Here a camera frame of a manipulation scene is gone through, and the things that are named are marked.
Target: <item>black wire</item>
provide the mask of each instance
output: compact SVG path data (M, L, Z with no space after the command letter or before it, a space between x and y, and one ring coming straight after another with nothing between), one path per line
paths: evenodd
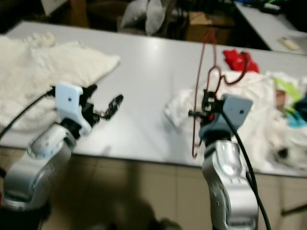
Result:
M267 215L267 213L266 213L266 211L264 209L263 203L262 203L262 201L260 199L260 196L259 196L259 193L258 193L258 186L257 186L257 182L256 182L255 173L254 173L253 167L251 166L251 163L249 161L248 154L246 153L244 145L243 145L243 143L241 141L241 138L239 137L238 133L236 132L235 127L233 126L233 124L231 123L231 121L229 120L229 118L227 117L225 112L222 111L221 114L222 114L223 118L225 119L227 125L231 129L232 133L235 135L236 140L238 141L238 144L239 144L239 146L240 146L240 148L242 150L243 156L244 156L246 164L248 166L248 171L250 173L250 175L247 173L248 183L249 183L250 187L252 188L252 190L253 190L253 192L254 192L254 194L256 196L257 203L258 203L259 208L261 210L261 213L263 215L265 226L266 226L267 230L271 230L271 225L270 225L270 222L269 222L268 215Z
M35 101L33 101L31 104L29 104L24 110L21 111L10 123L8 126L6 126L3 131L0 133L0 140L4 137L4 135L11 129L11 127L15 124L15 122L25 113L27 112L33 105L35 105L37 102L39 102L42 98L53 95L54 94L54 88L47 93L41 95L39 98L37 98ZM4 178L6 176L6 171L0 167L0 177Z

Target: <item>white table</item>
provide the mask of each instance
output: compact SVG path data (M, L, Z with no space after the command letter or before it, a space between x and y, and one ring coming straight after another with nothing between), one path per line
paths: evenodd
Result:
M60 42L79 40L106 54L117 54L121 65L98 83L92 101L96 108L107 107L119 93L124 101L118 113L107 123L94 127L91 135L79 140L75 153L121 159L200 166L202 157L191 156L191 133L179 132L163 113L165 103L179 90L195 86L201 44L160 38L133 36L55 26L21 23L8 33L22 38L31 33L52 32ZM218 46L218 63L228 69ZM283 71L293 76L306 74L307 56L249 50L262 72ZM212 51L206 49L203 76L212 65ZM25 148L39 131L10 131L2 145ZM307 177L307 172L287 168L268 160L261 173Z
M275 16L262 13L238 2L236 7L270 50L307 55L307 33L298 31L284 14ZM296 51L289 50L277 41L281 37L292 40L300 48Z

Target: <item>floor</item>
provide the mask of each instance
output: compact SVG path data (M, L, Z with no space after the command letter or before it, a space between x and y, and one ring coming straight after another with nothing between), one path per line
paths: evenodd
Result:
M0 149L0 165L8 169L23 152ZM257 180L272 230L307 230L307 213L280 216L282 207L307 203L307 180ZM51 204L43 230L102 230L111 222L119 230L145 230L154 218L168 218L184 230L212 229L208 187L197 168L73 155ZM262 216L259 230L265 230Z

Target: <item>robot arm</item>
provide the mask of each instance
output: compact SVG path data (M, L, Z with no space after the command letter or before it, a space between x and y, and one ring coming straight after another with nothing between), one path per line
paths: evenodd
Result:
M238 129L244 122L252 101L224 95L217 100L214 93L204 92L202 111L189 116L201 118L199 136L206 145L202 173L210 192L211 219L217 230L254 230L258 204L246 178L239 146L221 113L227 114Z
M70 159L77 139L88 135L100 118L109 120L123 100L120 95L109 104L107 111L95 112L87 100L96 88L95 85L81 88L64 83L56 86L56 109L61 123L54 123L34 140L6 174L0 209L0 226L4 225L1 229L13 229L10 226L14 221L22 219L31 222L31 228L22 225L23 229L39 228L48 210L46 204L53 182Z

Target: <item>white towel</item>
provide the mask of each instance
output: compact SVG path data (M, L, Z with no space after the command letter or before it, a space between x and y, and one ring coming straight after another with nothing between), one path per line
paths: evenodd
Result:
M0 126L8 125L33 100L59 81L89 86L120 62L79 42L58 44L51 33L23 40L0 36ZM33 130L56 118L54 99L43 99L13 126Z
M240 73L228 71L224 74L226 74L228 81L234 81ZM210 82L209 89L213 91L218 82L217 75L213 74ZM198 93L198 108L201 108L205 87L206 81L201 82ZM194 93L195 90L183 90L166 105L165 114L177 128L180 128L185 122L189 109L194 107ZM244 124L239 128L238 133L253 166L260 168L270 149L267 139L268 127L276 111L273 80L267 76L249 72L236 85L228 86L222 82L217 97L220 98L225 93L240 95L253 101L251 111Z

